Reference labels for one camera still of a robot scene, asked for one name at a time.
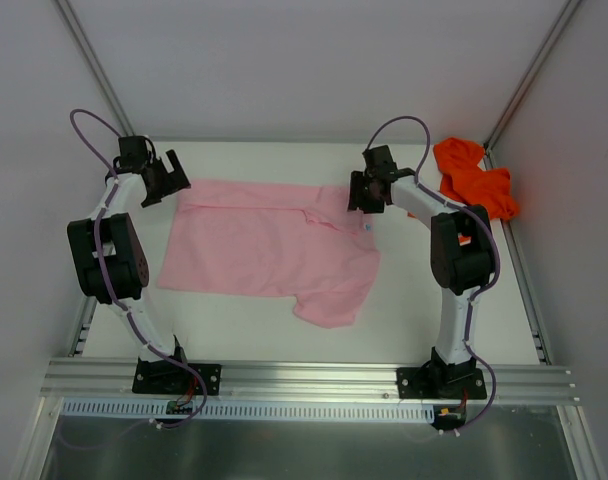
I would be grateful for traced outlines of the pink t shirt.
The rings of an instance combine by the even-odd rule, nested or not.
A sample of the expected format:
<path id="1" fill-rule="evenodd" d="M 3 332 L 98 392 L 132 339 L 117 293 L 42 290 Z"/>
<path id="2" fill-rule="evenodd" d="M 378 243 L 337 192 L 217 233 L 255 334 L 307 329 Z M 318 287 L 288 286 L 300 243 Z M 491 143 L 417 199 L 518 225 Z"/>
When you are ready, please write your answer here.
<path id="1" fill-rule="evenodd" d="M 161 289 L 292 297 L 298 318 L 351 326 L 378 275 L 371 216 L 342 186 L 199 179 L 178 194 Z"/>

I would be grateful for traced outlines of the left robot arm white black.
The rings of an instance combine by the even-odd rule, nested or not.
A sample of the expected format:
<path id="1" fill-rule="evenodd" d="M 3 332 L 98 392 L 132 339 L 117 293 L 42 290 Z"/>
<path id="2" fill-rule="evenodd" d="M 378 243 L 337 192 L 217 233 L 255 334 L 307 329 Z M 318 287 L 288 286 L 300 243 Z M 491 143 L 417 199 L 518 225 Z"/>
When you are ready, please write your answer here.
<path id="1" fill-rule="evenodd" d="M 166 168 L 145 136 L 120 137 L 118 147 L 99 205 L 89 217 L 67 226 L 75 272 L 82 292 L 122 321 L 141 361 L 164 360 L 155 370 L 155 381 L 178 393 L 188 385 L 190 369 L 173 359 L 179 342 L 148 294 L 150 268 L 133 213 L 162 203 L 190 182 L 176 152 L 166 152 L 171 164 Z"/>

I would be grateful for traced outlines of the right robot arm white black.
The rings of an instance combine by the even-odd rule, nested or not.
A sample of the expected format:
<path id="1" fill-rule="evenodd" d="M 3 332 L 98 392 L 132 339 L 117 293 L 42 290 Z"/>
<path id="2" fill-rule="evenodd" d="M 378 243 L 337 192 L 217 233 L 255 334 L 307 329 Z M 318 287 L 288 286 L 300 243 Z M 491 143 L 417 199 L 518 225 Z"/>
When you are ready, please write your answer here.
<path id="1" fill-rule="evenodd" d="M 397 369 L 399 397 L 485 399 L 483 373 L 472 353 L 478 296 L 497 267 L 485 208 L 455 204 L 428 188 L 416 171 L 396 165 L 386 145 L 366 149 L 363 158 L 365 169 L 351 173 L 348 209 L 379 214 L 395 206 L 420 220 L 430 232 L 430 267 L 442 289 L 436 345 L 424 365 Z"/>

